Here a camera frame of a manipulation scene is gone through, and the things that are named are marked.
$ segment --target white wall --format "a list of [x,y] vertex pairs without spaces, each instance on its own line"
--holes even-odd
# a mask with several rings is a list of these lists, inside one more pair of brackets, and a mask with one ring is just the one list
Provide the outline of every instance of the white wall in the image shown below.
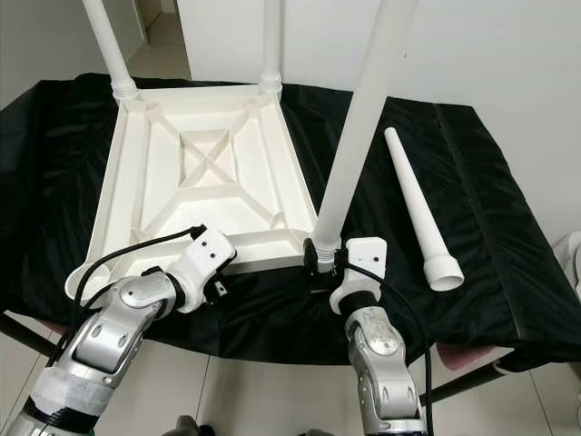
[[[178,5],[192,78],[258,81],[262,0]],[[352,89],[378,5],[287,0],[283,81]],[[551,242],[581,228],[579,23],[578,0],[422,0],[390,93],[475,106]]]
[[[133,2],[105,0],[128,58],[144,41]],[[0,2],[0,108],[42,79],[106,73],[81,0]]]

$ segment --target white tape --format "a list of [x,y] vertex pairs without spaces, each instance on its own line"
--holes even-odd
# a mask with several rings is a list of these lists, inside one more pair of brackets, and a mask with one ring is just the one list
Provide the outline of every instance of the white tape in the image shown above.
[[30,394],[42,413],[51,415],[68,407],[87,415],[101,416],[113,388],[69,374],[60,368],[45,368]]

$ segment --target robotic arm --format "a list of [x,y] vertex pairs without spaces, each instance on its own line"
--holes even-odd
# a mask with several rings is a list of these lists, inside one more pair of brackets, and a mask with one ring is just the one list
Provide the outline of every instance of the robotic arm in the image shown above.
[[199,236],[167,271],[153,268],[113,284],[58,361],[40,374],[7,436],[91,434],[153,321],[192,312],[225,292],[216,274],[235,257],[215,229]]
[[405,343],[378,306],[379,282],[349,268],[355,265],[383,278],[387,244],[380,238],[357,238],[347,241],[346,248],[347,269],[343,283],[330,296],[330,306],[346,319],[363,430],[366,435],[426,434],[419,396],[405,363]]
[[[192,312],[225,293],[216,274],[236,252],[215,229],[202,227],[197,235],[165,272],[155,267],[112,285],[103,308],[41,373],[7,436],[92,434],[153,321],[175,310]],[[352,239],[347,250],[347,265],[384,276],[385,241]],[[377,305],[380,296],[378,282],[346,269],[330,297],[331,309],[346,320],[363,428],[366,435],[425,434],[419,397],[405,365],[405,344]]]

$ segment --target tiled floor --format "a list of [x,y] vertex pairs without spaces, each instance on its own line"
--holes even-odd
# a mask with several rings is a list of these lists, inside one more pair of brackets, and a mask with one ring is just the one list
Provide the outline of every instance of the tiled floor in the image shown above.
[[[149,29],[152,45],[129,62],[136,76],[189,78],[176,16]],[[45,327],[17,317],[44,337]],[[12,420],[45,358],[0,334],[0,429]],[[458,375],[433,354],[435,385]],[[412,374],[421,390],[423,361]],[[507,376],[435,405],[442,436],[579,436],[581,382],[568,365]],[[360,435],[356,380],[350,367],[235,362],[145,342],[96,428],[97,435],[159,436],[179,414],[211,423],[219,436],[294,436],[322,428]]]

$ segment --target black cloth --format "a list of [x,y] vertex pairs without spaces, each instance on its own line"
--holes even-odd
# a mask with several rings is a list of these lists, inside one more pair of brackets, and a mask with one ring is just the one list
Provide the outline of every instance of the black cloth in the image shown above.
[[[136,79],[140,88],[208,85]],[[316,209],[351,93],[287,84],[281,107]],[[43,81],[0,114],[0,310],[66,323],[67,275],[83,263],[117,106],[109,77]],[[438,227],[466,276],[432,292],[383,130],[395,126]],[[426,320],[430,340],[515,347],[531,362],[581,360],[581,305],[507,163],[467,106],[390,98],[379,120],[343,237],[388,241],[387,280]],[[173,314],[147,337],[213,355],[267,362],[346,363],[347,343],[328,295],[310,294],[302,268],[228,277],[215,306]],[[422,353],[410,315],[381,300],[408,345]]]

